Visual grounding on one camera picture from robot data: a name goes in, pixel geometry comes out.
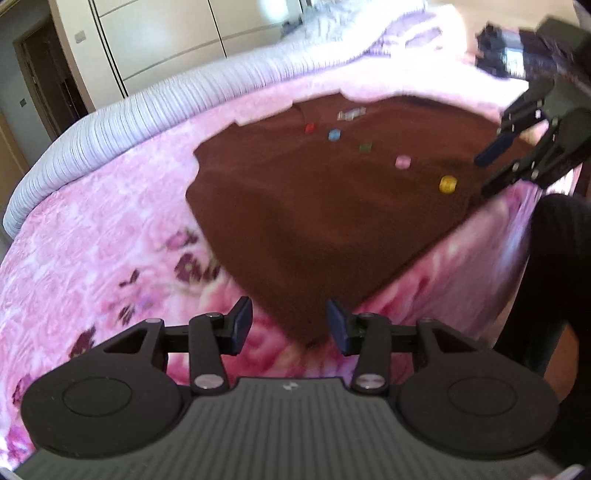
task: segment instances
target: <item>metal screw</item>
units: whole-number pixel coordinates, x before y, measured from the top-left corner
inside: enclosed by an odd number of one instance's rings
[[[219,388],[223,385],[223,378],[216,374],[203,374],[195,379],[195,385],[204,390]]]
[[[378,374],[363,374],[357,377],[355,383],[365,390],[376,390],[383,387],[386,381]]]

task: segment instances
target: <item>logo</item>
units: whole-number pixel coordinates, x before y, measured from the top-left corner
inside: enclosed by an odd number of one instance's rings
[[[283,384],[283,389],[287,390],[288,392],[293,392],[294,390],[297,390],[298,388],[300,388],[300,386],[296,382],[289,382],[289,383]]]

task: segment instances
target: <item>purple flower print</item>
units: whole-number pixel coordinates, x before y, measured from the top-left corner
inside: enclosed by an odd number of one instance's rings
[[[181,282],[198,283],[202,278],[201,265],[192,254],[183,254],[174,267],[174,274]]]
[[[207,266],[207,268],[203,271],[203,276],[202,276],[203,281],[210,282],[210,281],[215,280],[218,277],[218,275],[220,274],[220,269],[221,269],[220,264],[217,263],[217,261],[214,258],[212,258],[209,261],[209,265]]]
[[[18,381],[17,387],[14,389],[14,392],[12,393],[12,404],[15,407],[21,406],[22,396],[25,394],[25,392],[27,391],[27,388],[29,388],[29,386],[32,383],[33,383],[33,378],[29,374],[26,374],[24,377],[22,377]]]
[[[194,245],[199,242],[199,236],[189,228],[179,230],[164,244],[168,250],[179,250],[187,245]]]
[[[95,345],[94,336],[96,333],[96,327],[93,325],[88,330],[85,330],[80,334],[72,350],[70,350],[70,358],[74,358],[75,356],[82,355],[87,350],[90,350]]]
[[[119,318],[119,320],[121,320],[121,323],[123,325],[128,325],[129,322],[131,321],[131,317],[134,315],[134,313],[135,313],[134,306],[133,305],[126,305],[119,312],[118,318]]]
[[[127,285],[133,285],[135,282],[138,281],[139,278],[139,270],[136,268],[135,270],[133,270],[133,272],[131,273],[131,276],[129,278],[128,281],[123,281],[119,284],[119,286],[121,288],[126,287]]]

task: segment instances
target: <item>brown towel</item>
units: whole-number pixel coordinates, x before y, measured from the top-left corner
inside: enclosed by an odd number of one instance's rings
[[[356,108],[365,114],[337,119]],[[531,149],[518,140],[478,169],[496,128],[416,97],[325,96],[205,141],[187,201],[229,274],[307,343],[327,333],[328,298],[352,309],[399,276],[481,203],[491,173]],[[457,179],[454,193],[440,191],[443,176]]]

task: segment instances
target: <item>pink blanket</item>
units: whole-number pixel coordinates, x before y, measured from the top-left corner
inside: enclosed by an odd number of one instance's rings
[[[40,375],[142,319],[185,324],[228,311],[244,294],[217,265],[184,199],[198,171],[193,151],[205,138],[235,119],[258,119],[335,90],[354,99],[418,93],[498,118],[525,87],[435,56],[361,59],[214,108],[52,194],[30,214],[0,268],[0,466],[14,468],[33,451],[19,406]],[[558,190],[568,192],[572,181]],[[515,288],[538,195],[529,184],[508,189],[359,310],[399,324],[438,318],[477,337]],[[348,379],[356,359],[343,358],[332,343],[300,349],[255,305],[243,353],[224,362],[232,379]],[[408,359],[394,359],[395,380],[411,370]],[[168,373],[186,382],[187,372],[186,356],[172,355]]]

